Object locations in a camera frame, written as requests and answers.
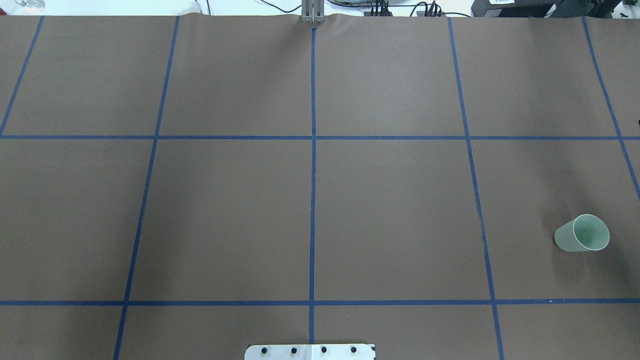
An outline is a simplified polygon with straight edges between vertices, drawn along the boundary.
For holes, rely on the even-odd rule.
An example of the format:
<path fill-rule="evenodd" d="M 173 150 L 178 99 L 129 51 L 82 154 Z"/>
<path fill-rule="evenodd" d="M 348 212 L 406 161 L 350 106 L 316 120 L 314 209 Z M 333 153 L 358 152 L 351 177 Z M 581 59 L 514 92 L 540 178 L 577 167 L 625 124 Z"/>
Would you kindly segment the green plastic cup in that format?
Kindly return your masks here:
<path fill-rule="evenodd" d="M 610 239 L 608 226 L 592 214 L 579 215 L 553 234 L 556 246 L 565 252 L 601 251 L 610 244 Z"/>

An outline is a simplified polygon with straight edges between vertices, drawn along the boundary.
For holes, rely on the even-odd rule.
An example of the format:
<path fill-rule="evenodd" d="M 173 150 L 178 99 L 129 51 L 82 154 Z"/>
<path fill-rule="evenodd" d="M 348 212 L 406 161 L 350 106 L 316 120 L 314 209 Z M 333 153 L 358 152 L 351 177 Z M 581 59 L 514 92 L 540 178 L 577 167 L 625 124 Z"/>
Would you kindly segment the brown paper table cover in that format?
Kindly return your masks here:
<path fill-rule="evenodd" d="M 637 19 L 2 16 L 0 153 L 3 360 L 639 358 Z"/>

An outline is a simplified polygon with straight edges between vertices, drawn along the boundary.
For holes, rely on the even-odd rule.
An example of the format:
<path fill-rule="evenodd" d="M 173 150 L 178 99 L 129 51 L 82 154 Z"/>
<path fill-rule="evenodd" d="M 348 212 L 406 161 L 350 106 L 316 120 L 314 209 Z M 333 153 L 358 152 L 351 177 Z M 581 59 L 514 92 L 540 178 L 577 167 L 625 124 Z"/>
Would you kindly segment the black device top right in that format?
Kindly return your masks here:
<path fill-rule="evenodd" d="M 475 18 L 611 19 L 621 0 L 474 0 Z"/>

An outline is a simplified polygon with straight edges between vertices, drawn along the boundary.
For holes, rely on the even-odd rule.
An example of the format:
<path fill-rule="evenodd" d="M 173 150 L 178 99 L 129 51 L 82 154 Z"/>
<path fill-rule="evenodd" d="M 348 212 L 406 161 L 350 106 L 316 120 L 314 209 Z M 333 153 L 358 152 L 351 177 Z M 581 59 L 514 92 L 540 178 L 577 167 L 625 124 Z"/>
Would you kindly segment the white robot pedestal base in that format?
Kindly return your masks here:
<path fill-rule="evenodd" d="M 374 344 L 254 344 L 247 347 L 245 360 L 375 360 Z"/>

